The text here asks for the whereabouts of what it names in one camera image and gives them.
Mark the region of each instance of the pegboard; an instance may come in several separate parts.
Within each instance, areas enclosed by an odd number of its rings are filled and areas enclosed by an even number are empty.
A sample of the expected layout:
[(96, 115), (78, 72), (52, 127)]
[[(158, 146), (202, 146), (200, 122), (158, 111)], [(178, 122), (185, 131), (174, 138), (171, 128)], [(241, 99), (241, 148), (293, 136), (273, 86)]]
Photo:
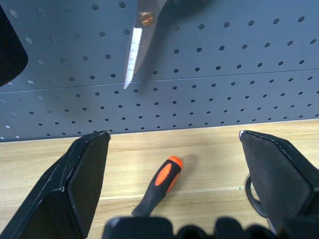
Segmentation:
[(0, 141), (319, 117), (319, 2), (167, 5), (123, 90), (137, 2), (1, 0), (29, 57), (0, 88)]

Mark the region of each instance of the wooden surface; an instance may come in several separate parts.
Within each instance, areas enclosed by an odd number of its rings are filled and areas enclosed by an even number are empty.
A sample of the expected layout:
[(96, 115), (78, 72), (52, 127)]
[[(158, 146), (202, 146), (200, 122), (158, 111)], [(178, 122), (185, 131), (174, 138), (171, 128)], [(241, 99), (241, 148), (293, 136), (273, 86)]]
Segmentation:
[[(184, 169), (153, 215), (169, 218), (175, 231), (192, 223), (211, 232), (215, 220), (223, 215), (235, 217), (245, 227), (252, 223), (266, 226), (266, 221), (250, 206), (243, 190), (248, 168), (238, 140), (241, 129), (288, 139), (319, 167), (319, 120), (113, 135), (89, 238), (101, 238), (109, 218), (130, 215), (154, 173), (170, 155), (182, 157)], [(73, 140), (0, 144), (0, 231), (41, 174)]]

